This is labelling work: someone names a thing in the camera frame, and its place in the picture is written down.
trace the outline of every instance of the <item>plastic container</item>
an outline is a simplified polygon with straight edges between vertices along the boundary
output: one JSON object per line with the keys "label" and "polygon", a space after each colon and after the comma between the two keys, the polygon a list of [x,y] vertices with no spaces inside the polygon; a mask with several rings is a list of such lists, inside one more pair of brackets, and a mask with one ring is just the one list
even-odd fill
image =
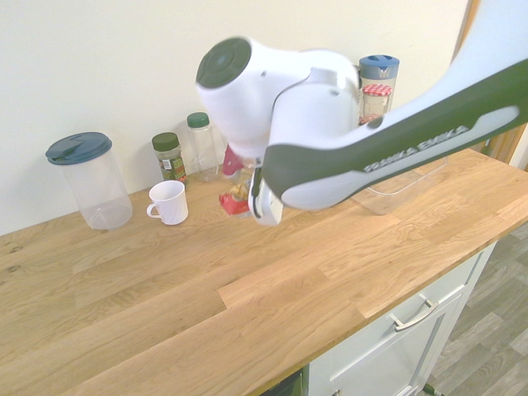
{"label": "plastic container", "polygon": [[187,126],[195,152],[196,171],[202,182],[212,182],[220,176],[216,157],[213,129],[206,113],[192,113],[187,117]]}
{"label": "plastic container", "polygon": [[177,135],[173,132],[157,134],[152,138],[152,146],[159,161],[163,180],[178,180],[187,186],[189,180]]}
{"label": "plastic container", "polygon": [[402,173],[355,194],[352,199],[375,215],[392,213],[399,206],[415,199],[441,179],[440,171],[447,158]]}
{"label": "plastic container", "polygon": [[116,229],[132,216],[132,204],[104,134],[73,134],[52,144],[50,163],[60,165],[82,216],[93,229]]}

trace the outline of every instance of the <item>red checkered lid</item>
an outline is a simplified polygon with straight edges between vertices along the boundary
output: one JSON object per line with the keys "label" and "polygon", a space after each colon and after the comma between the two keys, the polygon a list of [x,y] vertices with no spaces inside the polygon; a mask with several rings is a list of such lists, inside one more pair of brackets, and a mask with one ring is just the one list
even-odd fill
{"label": "red checkered lid", "polygon": [[372,97],[387,97],[393,92],[393,88],[383,84],[370,84],[363,87],[363,93]]}

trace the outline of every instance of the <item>jar label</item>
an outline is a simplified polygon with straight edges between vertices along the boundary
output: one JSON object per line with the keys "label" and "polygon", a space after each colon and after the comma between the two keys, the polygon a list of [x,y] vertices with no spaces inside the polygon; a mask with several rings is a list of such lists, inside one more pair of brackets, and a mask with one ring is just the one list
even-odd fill
{"label": "jar label", "polygon": [[163,180],[179,180],[187,184],[187,175],[185,173],[182,156],[178,155],[171,159],[160,159],[159,167],[162,171]]}

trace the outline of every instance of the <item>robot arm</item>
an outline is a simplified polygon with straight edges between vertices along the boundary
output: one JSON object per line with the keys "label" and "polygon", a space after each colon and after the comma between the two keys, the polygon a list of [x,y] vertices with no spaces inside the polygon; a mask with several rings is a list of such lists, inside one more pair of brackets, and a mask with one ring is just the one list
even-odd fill
{"label": "robot arm", "polygon": [[[235,39],[249,46],[238,74],[205,87],[199,71],[197,81],[235,153],[262,166],[255,171],[250,204],[257,219],[277,224],[281,203],[303,210],[336,205],[370,185],[527,122],[526,15],[525,0],[482,1],[445,76],[418,99],[361,127],[356,127],[356,72],[343,57],[322,50],[266,49],[276,56],[268,52],[260,59],[262,47]],[[267,70],[272,73],[263,77]],[[274,75],[283,78],[267,79]]]}

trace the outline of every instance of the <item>cabinet door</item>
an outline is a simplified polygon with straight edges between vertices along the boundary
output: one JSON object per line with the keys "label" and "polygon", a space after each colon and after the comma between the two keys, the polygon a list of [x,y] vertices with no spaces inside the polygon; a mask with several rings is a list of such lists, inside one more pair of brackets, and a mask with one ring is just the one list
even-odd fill
{"label": "cabinet door", "polygon": [[332,396],[336,391],[340,396],[414,395],[420,390],[417,375],[427,353],[435,348],[436,338],[449,325],[460,296],[461,293],[452,296],[410,328],[395,332],[393,326],[383,342],[340,372],[332,373],[326,384],[310,386],[310,396]]}

